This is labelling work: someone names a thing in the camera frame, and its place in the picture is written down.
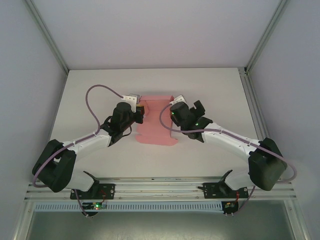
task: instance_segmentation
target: red wire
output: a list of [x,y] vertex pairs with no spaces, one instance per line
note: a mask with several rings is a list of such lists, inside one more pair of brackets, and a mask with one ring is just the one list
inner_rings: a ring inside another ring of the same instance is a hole
[[238,202],[238,200],[239,200],[239,192],[238,191],[236,191],[236,199],[235,199],[235,204]]
[[105,196],[107,195],[106,193],[105,193],[105,191],[103,191],[102,189],[100,190],[100,192],[102,193],[102,194],[104,194],[103,195],[103,201],[101,202],[101,204],[106,200],[105,199]]
[[234,215],[237,215],[240,211],[242,211],[245,208],[246,204],[249,202],[249,199],[251,198],[251,196],[254,193],[255,189],[256,189],[256,186],[253,186],[248,198],[244,201],[244,203],[241,205],[241,207],[239,207],[238,211],[236,211],[234,213]]

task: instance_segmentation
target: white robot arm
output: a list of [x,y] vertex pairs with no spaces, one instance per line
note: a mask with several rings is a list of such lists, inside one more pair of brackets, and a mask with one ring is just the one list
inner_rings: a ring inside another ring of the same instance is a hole
[[224,195],[228,191],[236,191],[253,185],[270,191],[286,170],[287,164],[275,157],[279,156],[281,158],[282,155],[276,143],[270,138],[259,141],[224,129],[211,119],[204,117],[205,108],[200,101],[196,101],[194,103],[195,107],[189,109],[185,99],[180,95],[170,104],[171,106],[168,105],[167,107],[170,107],[171,119],[180,127],[180,130],[165,126],[160,116],[159,120],[165,128],[183,133],[190,139],[202,143],[220,146],[248,164],[243,170],[233,171],[231,169],[222,177],[219,184],[220,191]]
[[95,196],[99,181],[90,173],[74,169],[75,162],[86,155],[117,143],[126,129],[133,123],[142,124],[144,107],[137,105],[139,96],[123,96],[99,129],[87,136],[73,141],[48,142],[32,169],[34,178],[57,193],[63,189],[76,189],[90,192]]

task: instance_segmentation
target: pink cloth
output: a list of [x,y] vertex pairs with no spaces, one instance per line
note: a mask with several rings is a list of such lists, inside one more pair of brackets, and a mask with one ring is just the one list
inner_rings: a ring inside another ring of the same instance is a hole
[[[171,131],[165,129],[159,121],[161,110],[168,105],[174,97],[171,95],[150,95],[142,96],[140,104],[144,106],[143,124],[138,124],[135,139],[142,144],[154,144],[173,146],[178,140],[171,138]],[[170,110],[167,108],[162,114],[162,121],[167,126],[172,126]]]

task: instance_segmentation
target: white table surface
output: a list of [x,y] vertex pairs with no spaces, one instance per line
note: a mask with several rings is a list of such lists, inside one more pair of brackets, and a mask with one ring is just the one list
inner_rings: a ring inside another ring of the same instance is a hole
[[[121,95],[182,94],[189,107],[200,100],[205,117],[240,135],[257,138],[237,68],[168,68],[71,70],[65,85],[51,139],[77,139],[96,130],[85,94],[95,84],[111,87]],[[100,123],[112,115],[120,99],[105,88],[89,94],[89,104]],[[174,146],[136,141],[137,125],[130,136],[78,160],[76,169],[99,178],[120,177],[206,177],[222,176],[230,169],[246,166],[237,156],[211,145],[172,133]]]

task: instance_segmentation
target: white wall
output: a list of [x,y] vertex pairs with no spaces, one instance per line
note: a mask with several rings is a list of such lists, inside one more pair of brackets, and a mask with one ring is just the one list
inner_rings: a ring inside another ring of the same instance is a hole
[[292,0],[252,72],[262,111],[284,156],[312,239],[320,239],[320,1]]
[[244,67],[279,0],[34,0],[71,70]]
[[0,235],[11,239],[65,74],[21,0],[0,1]]

